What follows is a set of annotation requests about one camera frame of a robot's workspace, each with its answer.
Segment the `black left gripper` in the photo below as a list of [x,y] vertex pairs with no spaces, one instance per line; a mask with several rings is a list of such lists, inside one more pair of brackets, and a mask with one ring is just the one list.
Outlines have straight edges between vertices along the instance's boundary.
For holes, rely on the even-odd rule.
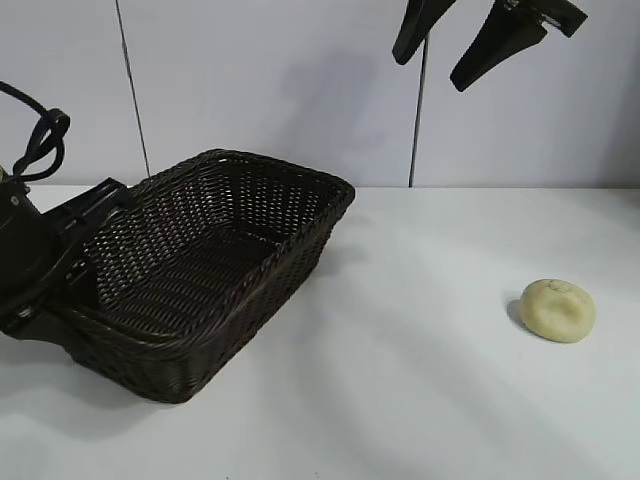
[[64,322],[42,305],[66,290],[72,305],[100,304],[96,266],[84,244],[107,219],[132,208],[132,193],[108,178],[45,213],[28,194],[20,180],[1,184],[1,330],[72,358]]

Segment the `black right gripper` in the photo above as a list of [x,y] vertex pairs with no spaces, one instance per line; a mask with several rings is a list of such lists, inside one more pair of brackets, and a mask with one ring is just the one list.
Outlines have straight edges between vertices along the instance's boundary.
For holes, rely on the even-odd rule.
[[[409,0],[392,54],[406,64],[432,27],[455,0]],[[474,41],[451,72],[450,80],[465,91],[499,63],[540,43],[547,35],[543,23],[572,37],[588,15],[567,0],[502,0],[493,4]]]

